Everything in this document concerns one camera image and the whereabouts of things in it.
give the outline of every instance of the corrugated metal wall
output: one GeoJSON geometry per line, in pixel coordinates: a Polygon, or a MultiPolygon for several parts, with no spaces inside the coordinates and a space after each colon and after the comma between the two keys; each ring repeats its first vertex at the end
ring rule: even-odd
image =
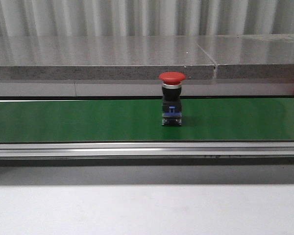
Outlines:
{"type": "Polygon", "coordinates": [[[294,0],[0,0],[0,36],[294,33],[294,0]]]}

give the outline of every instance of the red button cap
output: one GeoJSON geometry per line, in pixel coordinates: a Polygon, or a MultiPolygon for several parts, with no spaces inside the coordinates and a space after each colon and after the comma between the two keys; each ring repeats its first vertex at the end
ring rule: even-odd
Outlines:
{"type": "Polygon", "coordinates": [[[185,78],[185,74],[181,72],[163,72],[159,75],[159,79],[164,81],[164,83],[167,85],[178,85],[185,78]]]}

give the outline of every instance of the aluminum rail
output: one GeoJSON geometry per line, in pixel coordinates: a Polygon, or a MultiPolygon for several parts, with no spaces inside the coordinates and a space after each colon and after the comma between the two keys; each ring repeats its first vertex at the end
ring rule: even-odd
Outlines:
{"type": "Polygon", "coordinates": [[[294,157],[294,141],[0,144],[0,160],[294,157]]]}

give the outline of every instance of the conveyor belt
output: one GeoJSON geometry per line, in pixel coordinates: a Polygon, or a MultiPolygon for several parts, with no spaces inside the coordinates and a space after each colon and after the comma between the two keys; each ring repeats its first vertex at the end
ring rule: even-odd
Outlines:
{"type": "Polygon", "coordinates": [[[0,102],[0,157],[294,156],[294,98],[0,102]]]}

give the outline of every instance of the red object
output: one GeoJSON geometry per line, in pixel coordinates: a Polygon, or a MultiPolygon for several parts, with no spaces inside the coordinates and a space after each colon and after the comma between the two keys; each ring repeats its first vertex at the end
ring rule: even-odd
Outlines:
{"type": "Polygon", "coordinates": [[[159,79],[164,81],[164,83],[167,85],[178,85],[185,78],[185,74],[181,72],[163,72],[159,75],[159,79]]]}

